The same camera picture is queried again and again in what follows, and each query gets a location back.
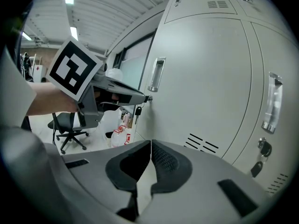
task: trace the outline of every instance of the locker handle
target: locker handle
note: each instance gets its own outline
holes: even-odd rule
[[[159,89],[162,72],[164,69],[166,57],[159,57],[155,60],[153,71],[151,73],[151,82],[148,86],[148,90],[152,92],[157,92]]]
[[[269,92],[267,100],[267,109],[263,120],[262,128],[274,133],[280,114],[282,91],[282,79],[280,76],[269,72]]]

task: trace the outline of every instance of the ceiling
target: ceiling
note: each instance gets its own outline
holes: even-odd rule
[[[78,40],[103,54],[134,21],[167,0],[34,0],[22,38],[22,47],[59,46],[77,28]]]

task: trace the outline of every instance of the office chair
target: office chair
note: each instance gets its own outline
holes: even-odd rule
[[[80,134],[85,134],[86,136],[89,135],[88,132],[81,132],[81,130],[76,130],[73,131],[73,124],[74,124],[74,118],[75,118],[75,113],[60,113],[58,116],[56,116],[55,113],[53,115],[53,120],[48,123],[48,127],[50,129],[53,129],[53,124],[55,124],[54,129],[58,130],[61,134],[56,135],[57,140],[60,140],[59,137],[66,137],[65,141],[63,142],[60,151],[62,154],[65,154],[65,151],[63,148],[65,147],[66,143],[68,141],[71,141],[72,139],[75,140],[80,146],[82,146],[83,150],[86,150],[87,148],[78,140],[75,138],[75,136],[80,135]]]

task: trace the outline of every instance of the human arm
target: human arm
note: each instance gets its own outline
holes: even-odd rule
[[[75,101],[52,83],[27,83],[36,92],[36,97],[27,111],[28,116],[77,111]]]

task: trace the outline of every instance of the vent grille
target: vent grille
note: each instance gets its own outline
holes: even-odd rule
[[[222,7],[222,8],[228,7],[228,5],[226,4],[226,1],[217,1],[217,4],[219,7]]]
[[[186,141],[186,144],[188,144],[189,146],[185,146],[185,147],[192,147],[195,149],[200,149],[200,151],[202,152],[207,152],[207,153],[216,153],[218,147],[214,144],[211,144],[207,141],[205,141],[205,144],[201,145],[200,142],[204,142],[203,139],[201,139],[200,137],[197,137],[196,135],[190,133],[190,137],[188,138],[188,141]]]
[[[226,1],[210,1],[207,2],[209,8],[228,8]]]
[[[287,175],[279,174],[279,176],[267,188],[266,192],[271,194],[277,193],[280,190],[280,188],[285,185],[287,178],[288,178]]]
[[[216,1],[207,2],[207,5],[208,5],[209,8],[217,8]]]

